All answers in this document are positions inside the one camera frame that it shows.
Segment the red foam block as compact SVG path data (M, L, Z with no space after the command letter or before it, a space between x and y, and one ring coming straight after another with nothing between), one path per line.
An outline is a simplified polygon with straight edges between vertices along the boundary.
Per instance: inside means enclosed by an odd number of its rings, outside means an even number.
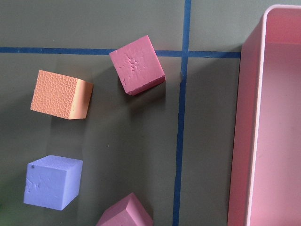
M109 54L126 94L137 95L166 81L148 35Z
M152 226L153 220L134 193L130 193L100 217L97 226Z

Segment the orange foam block right side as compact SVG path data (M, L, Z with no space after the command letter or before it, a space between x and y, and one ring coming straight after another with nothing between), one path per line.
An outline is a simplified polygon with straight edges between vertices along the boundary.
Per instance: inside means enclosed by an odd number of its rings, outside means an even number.
M92 90L90 82L39 70L30 109L68 120L84 119Z

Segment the purple foam block right side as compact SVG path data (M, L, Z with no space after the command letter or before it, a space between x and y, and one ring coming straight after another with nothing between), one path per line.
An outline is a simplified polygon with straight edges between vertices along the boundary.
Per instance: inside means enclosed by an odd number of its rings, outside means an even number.
M83 161L48 155L27 164L24 203L63 210L79 194Z

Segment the pink plastic tray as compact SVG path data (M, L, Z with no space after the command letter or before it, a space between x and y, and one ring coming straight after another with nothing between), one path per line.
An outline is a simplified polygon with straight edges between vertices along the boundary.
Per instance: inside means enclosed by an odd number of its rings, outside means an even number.
M301 223L301 8L270 6L241 50L229 226Z

